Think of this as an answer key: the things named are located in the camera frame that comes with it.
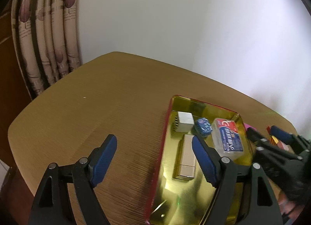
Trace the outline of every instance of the blue label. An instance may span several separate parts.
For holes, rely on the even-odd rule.
[[[225,126],[220,127],[219,131],[225,151],[243,151],[243,146],[238,133],[235,133]]]

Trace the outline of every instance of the blue gripper pad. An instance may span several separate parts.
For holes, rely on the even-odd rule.
[[[293,142],[293,137],[290,133],[273,125],[270,127],[270,135],[275,136],[277,139],[281,140],[284,144],[290,145]]]
[[[213,187],[217,187],[219,181],[217,179],[216,167],[197,136],[192,138],[192,150],[202,169],[206,181],[211,183]]]
[[[93,187],[103,181],[116,150],[117,138],[109,134],[89,163],[90,183]]]

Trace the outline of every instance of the gold tray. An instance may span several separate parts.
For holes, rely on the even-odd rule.
[[[173,178],[178,144],[185,134],[173,130],[177,111],[192,113],[194,120],[205,117],[210,123],[217,117],[234,120],[245,151],[235,162],[242,165],[251,165],[252,162],[252,149],[246,138],[242,118],[237,112],[183,96],[174,96],[170,102],[163,134],[161,146],[163,152],[160,151],[152,181],[146,213],[147,224],[198,225],[207,217],[215,194],[216,189],[205,180],[198,162],[193,180],[183,181]],[[205,141],[210,147],[214,147],[211,135],[205,138]],[[243,184],[237,183],[226,224],[235,223],[242,190]]]

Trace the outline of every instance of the wooden table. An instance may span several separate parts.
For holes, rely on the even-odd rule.
[[[234,110],[260,132],[285,118],[258,101],[207,77],[156,60],[112,52],[84,64],[31,102],[9,128],[10,146],[35,194],[48,164],[66,165],[101,145],[112,133],[118,149],[95,189],[111,224],[144,224],[154,164],[169,101],[183,95]],[[70,196],[77,222],[83,224]]]

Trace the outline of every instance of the screw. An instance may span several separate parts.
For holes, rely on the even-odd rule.
[[[56,167],[56,164],[55,163],[50,163],[49,164],[49,169],[54,169]]]
[[[221,161],[227,164],[230,162],[230,159],[227,157],[223,157],[223,158],[221,158]]]
[[[85,164],[87,162],[87,158],[80,158],[79,163]]]
[[[259,169],[259,168],[260,168],[260,164],[254,163],[254,164],[253,164],[253,167],[254,167],[255,169]]]

